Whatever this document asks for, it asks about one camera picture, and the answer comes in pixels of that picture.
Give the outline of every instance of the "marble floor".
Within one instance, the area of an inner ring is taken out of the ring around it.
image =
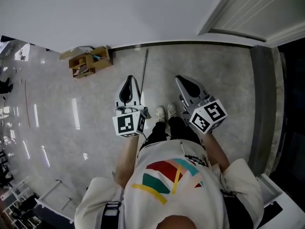
[[[116,51],[113,66],[73,79],[59,53],[38,46],[30,46],[28,61],[15,60],[24,44],[13,41],[0,55],[1,80],[10,77],[14,84],[6,101],[0,100],[9,166],[15,182],[29,176],[28,184],[39,195],[60,179],[63,185],[46,202],[60,208],[67,197],[72,198],[65,213],[73,216],[90,180],[112,176],[124,143],[112,124],[114,93],[130,74],[140,84],[146,48]],[[231,162],[247,160],[255,112],[249,50],[222,45],[150,47],[142,100],[152,116],[146,121],[146,136],[154,126],[157,106],[172,102],[181,109],[177,74],[201,81],[220,99],[229,116],[213,133]]]

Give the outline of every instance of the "black and white marker cube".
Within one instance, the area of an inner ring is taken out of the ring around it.
[[[117,135],[132,137],[143,133],[145,117],[141,111],[112,117]]]
[[[219,100],[194,110],[190,122],[204,134],[218,127],[228,116]]]

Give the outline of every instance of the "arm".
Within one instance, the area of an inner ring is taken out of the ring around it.
[[[203,145],[208,154],[211,165],[213,166],[218,164],[221,172],[223,173],[229,167],[230,163],[215,137],[212,133],[200,133],[199,137],[203,141]]]
[[[134,164],[137,155],[139,137],[129,137],[118,160],[115,170],[115,182],[125,188],[133,175]]]

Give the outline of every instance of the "white t-shirt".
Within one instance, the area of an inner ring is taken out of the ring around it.
[[[202,146],[187,140],[148,145],[139,153],[125,190],[113,179],[92,180],[75,214],[76,229],[101,228],[107,202],[121,201],[119,229],[155,229],[170,215],[188,217],[198,229],[228,229],[220,190],[233,192],[256,228],[264,206],[260,187],[245,160],[221,174]]]

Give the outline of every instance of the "person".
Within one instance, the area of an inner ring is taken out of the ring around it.
[[[0,94],[7,94],[13,90],[13,84],[9,85],[9,83],[9,78],[5,82],[0,81]]]
[[[167,107],[141,146],[126,140],[114,179],[94,178],[75,213],[76,229],[257,228],[264,205],[244,159],[229,164],[213,134],[199,134]]]

